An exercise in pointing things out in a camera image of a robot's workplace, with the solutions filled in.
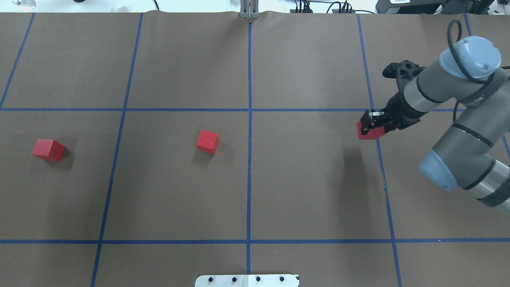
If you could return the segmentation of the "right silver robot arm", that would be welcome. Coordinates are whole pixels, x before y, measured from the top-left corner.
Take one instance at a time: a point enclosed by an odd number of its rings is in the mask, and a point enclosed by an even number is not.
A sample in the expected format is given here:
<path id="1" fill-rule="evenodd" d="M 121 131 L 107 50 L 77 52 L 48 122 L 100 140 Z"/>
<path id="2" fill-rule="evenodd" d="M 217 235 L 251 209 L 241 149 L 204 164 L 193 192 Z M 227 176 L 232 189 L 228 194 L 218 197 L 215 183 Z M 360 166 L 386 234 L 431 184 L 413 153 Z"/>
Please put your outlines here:
<path id="1" fill-rule="evenodd" d="M 465 106 L 419 164 L 419 171 L 447 191 L 468 191 L 486 207 L 509 213 L 509 166 L 489 155 L 509 131 L 509 76 L 501 54 L 486 38 L 469 36 L 441 53 L 429 67 L 404 60 L 383 76 L 398 92 L 386 107 L 368 109 L 357 123 L 361 140 L 406 129 L 450 99 Z"/>

